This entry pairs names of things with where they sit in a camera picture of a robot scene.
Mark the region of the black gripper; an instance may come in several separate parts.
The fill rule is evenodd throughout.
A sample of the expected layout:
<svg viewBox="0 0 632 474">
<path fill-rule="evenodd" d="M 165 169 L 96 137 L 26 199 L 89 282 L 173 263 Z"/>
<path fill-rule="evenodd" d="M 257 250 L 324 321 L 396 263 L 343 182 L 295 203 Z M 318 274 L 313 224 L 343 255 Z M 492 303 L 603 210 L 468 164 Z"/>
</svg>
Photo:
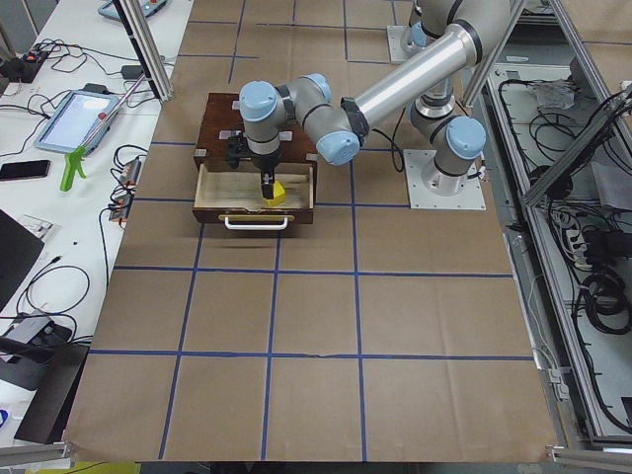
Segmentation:
<svg viewBox="0 0 632 474">
<path fill-rule="evenodd" d="M 280 162 L 280 149 L 268 154 L 258 154 L 251 151 L 250 160 L 260 170 L 263 198 L 273 199 L 275 197 L 275 169 Z"/>
</svg>

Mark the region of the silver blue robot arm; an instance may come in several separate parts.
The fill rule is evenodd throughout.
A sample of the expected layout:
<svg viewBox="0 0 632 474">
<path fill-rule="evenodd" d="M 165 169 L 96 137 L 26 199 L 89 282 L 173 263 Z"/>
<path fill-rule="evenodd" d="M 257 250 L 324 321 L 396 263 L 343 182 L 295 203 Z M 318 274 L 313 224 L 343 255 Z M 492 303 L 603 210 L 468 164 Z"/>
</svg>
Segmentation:
<svg viewBox="0 0 632 474">
<path fill-rule="evenodd" d="M 422 170 L 422 181 L 434 194 L 458 195 L 468 180 L 468 170 L 486 143 L 482 124 L 458 114 L 454 108 L 453 81 L 446 76 L 409 107 L 411 124 L 435 149 L 433 160 Z"/>
<path fill-rule="evenodd" d="M 321 157 L 341 166 L 355 158 L 378 124 L 402 110 L 436 148 L 428 172 L 438 178 L 439 194 L 455 195 L 483 151 L 486 132 L 476 119 L 455 112 L 451 77 L 493 52 L 510 22 L 508 1 L 416 1 L 406 35 L 412 56 L 337 107 L 327 79 L 318 73 L 278 86 L 251 81 L 239 93 L 246 142 L 237 156 L 252 160 L 262 195 L 271 199 L 283 126 L 297 123 Z"/>
</svg>

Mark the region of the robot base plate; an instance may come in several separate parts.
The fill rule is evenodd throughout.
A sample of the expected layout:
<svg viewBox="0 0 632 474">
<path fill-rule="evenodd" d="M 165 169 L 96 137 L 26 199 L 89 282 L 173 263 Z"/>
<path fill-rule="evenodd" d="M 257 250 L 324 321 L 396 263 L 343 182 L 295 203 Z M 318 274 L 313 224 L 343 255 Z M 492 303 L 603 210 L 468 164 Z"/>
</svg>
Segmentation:
<svg viewBox="0 0 632 474">
<path fill-rule="evenodd" d="M 408 26 L 388 26 L 386 34 L 391 64 L 402 64 L 422 49 L 413 42 Z"/>
</svg>

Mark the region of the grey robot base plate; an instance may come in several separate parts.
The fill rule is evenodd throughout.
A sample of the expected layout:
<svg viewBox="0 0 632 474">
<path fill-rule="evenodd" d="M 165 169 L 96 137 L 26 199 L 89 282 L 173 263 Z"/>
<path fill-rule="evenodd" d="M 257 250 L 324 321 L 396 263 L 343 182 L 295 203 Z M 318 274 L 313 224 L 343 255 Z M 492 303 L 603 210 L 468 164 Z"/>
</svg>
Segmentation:
<svg viewBox="0 0 632 474">
<path fill-rule="evenodd" d="M 413 210 L 472 210 L 486 209 L 478 178 L 470 161 L 468 172 L 459 177 L 443 174 L 435 165 L 434 150 L 405 149 L 405 174 L 410 208 Z"/>
</svg>

